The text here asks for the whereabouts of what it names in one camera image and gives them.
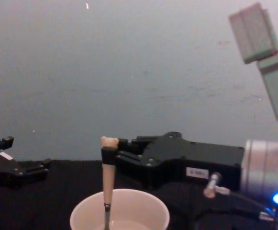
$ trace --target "black table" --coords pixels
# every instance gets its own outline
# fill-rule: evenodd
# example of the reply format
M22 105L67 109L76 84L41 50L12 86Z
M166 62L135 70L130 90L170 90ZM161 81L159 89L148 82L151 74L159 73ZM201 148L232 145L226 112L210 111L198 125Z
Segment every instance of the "black table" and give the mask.
M53 161L44 181L19 190L0 187L0 230L70 230L69 218L74 207L102 190L101 172L100 161ZM115 187L144 190L121 175L117 175ZM208 200L203 197L202 188L191 184L171 183L148 192L167 205L170 230L191 229L194 215L207 207L249 207L224 196ZM200 222L200 230L229 230L232 224L240 230L271 229L267 223L231 216L207 216Z

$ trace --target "paper cup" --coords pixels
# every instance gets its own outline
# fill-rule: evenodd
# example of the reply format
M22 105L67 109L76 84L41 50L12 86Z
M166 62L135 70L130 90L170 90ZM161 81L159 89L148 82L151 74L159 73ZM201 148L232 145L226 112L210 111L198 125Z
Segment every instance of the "paper cup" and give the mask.
M72 230L104 230L103 192L89 196L73 210ZM166 230L169 212L157 197L133 189L114 189L110 230Z

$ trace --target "cable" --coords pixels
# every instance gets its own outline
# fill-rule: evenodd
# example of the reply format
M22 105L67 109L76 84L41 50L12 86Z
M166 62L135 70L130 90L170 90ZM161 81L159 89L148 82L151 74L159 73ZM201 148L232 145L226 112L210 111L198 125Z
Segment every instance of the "cable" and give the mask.
M241 194L238 194L238 193L234 193L234 192L230 192L230 195L238 198L238 199L241 199L243 201L246 201L252 205L255 205L256 207L258 207L259 209L263 210L264 212L266 212L267 214L269 214L273 220L274 220L274 223L276 225L278 225L278 221L277 221L277 217L276 217L276 214L274 212L272 212L269 208L265 207L264 205L260 204L259 202L256 202L244 195L241 195Z
M246 197L243 196L241 194L238 193L234 193L234 192L230 192L229 195L236 197L238 199L241 199L247 203L250 203L254 206L256 206L257 208L259 208L261 211L267 213L273 220L273 222L278 226L278 220L276 217L276 214L274 212L272 212L270 209L268 209L267 207L263 206L262 204ZM253 220L263 220L261 218L261 212L253 212L253 211L248 211L245 209L239 209L239 208L231 208L231 209L214 209L214 208L209 208L206 209L204 211L202 211L201 213L199 213L194 221L195 221L195 230L199 229L199 220L201 218L203 218L206 215L210 215L210 214L214 214L214 215L236 215L236 216L241 216L243 218L247 218L247 219L253 219Z

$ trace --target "metal connector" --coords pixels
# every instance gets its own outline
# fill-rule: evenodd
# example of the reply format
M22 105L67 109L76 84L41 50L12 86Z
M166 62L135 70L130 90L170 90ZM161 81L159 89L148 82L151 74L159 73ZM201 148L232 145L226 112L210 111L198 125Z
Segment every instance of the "metal connector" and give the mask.
M225 188L225 187L216 186L215 187L215 192L217 192L217 193L219 193L221 195L225 195L225 196L230 195L230 189L229 188Z
M207 184L206 188L204 189L205 197L212 199L215 198L216 187L219 184L221 179L221 175L219 173L214 173L211 175L209 183Z
M259 219L264 221L274 221L274 219L266 212L260 212Z

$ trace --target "sticker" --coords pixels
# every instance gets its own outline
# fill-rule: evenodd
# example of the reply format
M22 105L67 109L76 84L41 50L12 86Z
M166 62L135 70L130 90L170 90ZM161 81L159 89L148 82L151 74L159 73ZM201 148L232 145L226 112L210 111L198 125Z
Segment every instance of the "sticker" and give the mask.
M5 152L0 152L0 155L4 158L6 158L7 160L12 160L12 156L9 156L7 153Z
M187 167L186 175L190 177L209 179L209 170Z

